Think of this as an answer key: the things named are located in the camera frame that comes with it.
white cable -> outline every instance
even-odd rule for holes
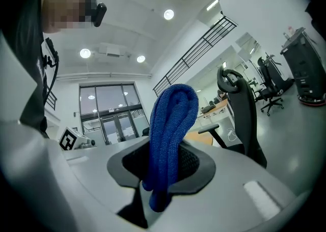
[[[229,129],[227,129],[227,131],[229,131],[229,134],[228,134],[228,139],[229,139],[229,141],[235,141],[237,138],[238,138],[238,136],[236,136],[235,134],[234,134],[234,129],[232,129],[232,128],[229,128]],[[230,140],[230,134],[232,133],[232,135],[233,136],[235,136],[235,138],[233,139],[233,140]]]

window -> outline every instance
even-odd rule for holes
[[[133,84],[81,87],[80,120],[99,146],[135,139],[148,127]]]

fluorescent light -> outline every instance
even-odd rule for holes
[[[209,11],[211,8],[213,8],[217,3],[219,3],[219,0],[215,0],[211,5],[207,7],[207,11]]]
[[[170,20],[174,17],[174,11],[173,10],[166,10],[164,12],[164,19]]]
[[[145,57],[143,56],[143,55],[140,55],[138,58],[137,58],[137,62],[138,63],[142,63],[142,62],[144,62],[145,61]]]
[[[87,48],[83,48],[81,51],[80,51],[80,56],[84,59],[88,59],[90,56],[91,56],[91,52],[89,49]]]

blue fabric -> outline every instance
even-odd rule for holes
[[[149,168],[143,187],[149,205],[161,212],[169,204],[167,190],[178,181],[178,147],[198,114],[198,97],[186,84],[174,84],[157,98],[150,119]]]

chair headrest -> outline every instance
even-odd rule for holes
[[[232,80],[228,77],[229,74],[232,74],[238,78],[243,78],[240,73],[230,69],[224,70],[223,66],[220,66],[218,69],[218,87],[225,93],[238,93],[239,88],[236,86],[236,82],[233,83]],[[228,79],[230,84],[224,81],[224,77]]]

